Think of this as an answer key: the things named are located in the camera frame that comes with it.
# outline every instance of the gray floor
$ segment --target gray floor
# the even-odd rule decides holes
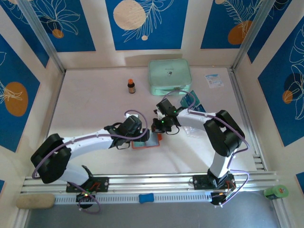
[[[33,210],[26,228],[278,228],[271,201],[256,192],[241,192],[224,208],[211,203],[105,204],[100,215],[76,205]]]

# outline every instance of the sponge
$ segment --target sponge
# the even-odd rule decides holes
[[[54,203],[55,196],[53,194],[29,194],[19,196],[16,206],[19,209],[48,209]]]

